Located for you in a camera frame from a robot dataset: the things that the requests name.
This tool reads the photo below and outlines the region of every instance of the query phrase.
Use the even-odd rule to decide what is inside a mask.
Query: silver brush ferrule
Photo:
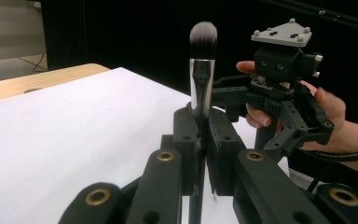
[[[191,111],[198,124],[209,118],[214,60],[190,59]]]

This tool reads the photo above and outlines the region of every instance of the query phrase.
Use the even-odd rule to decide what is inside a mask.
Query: cable
[[[36,71],[37,67],[40,67],[39,64],[42,62],[43,58],[45,57],[45,54],[42,54],[42,57],[40,57],[39,62],[36,64],[36,66],[34,67],[34,69],[32,70],[33,72],[46,72],[46,70],[44,71]]]
[[[310,155],[316,159],[323,160],[323,161],[335,161],[335,162],[342,162],[342,161],[358,161],[358,153],[353,154],[330,154],[320,151],[306,151],[302,150],[305,154]]]
[[[325,175],[327,175],[327,173],[329,173],[335,166],[336,166],[336,162],[334,161],[330,161],[323,169],[322,171],[316,175],[312,182],[310,183],[310,185],[307,188],[308,192],[313,192],[313,190],[316,188],[316,186],[318,185],[318,183],[324,178]]]

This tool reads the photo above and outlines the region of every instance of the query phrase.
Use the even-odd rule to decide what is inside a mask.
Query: white table
[[[189,101],[124,68],[0,100],[0,224],[58,223],[83,188],[129,184]],[[252,148],[255,129],[234,127]],[[202,223],[238,223],[232,198],[210,192],[206,178]]]

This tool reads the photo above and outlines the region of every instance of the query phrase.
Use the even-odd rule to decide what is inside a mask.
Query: wooden table
[[[109,68],[96,63],[87,63],[46,73],[2,80],[0,81],[0,100],[24,94],[26,91],[55,86],[109,70]]]

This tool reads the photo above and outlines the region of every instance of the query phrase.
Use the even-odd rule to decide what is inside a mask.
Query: white brush bristles
[[[217,30],[209,21],[201,21],[194,25],[190,32],[190,43],[217,41]]]

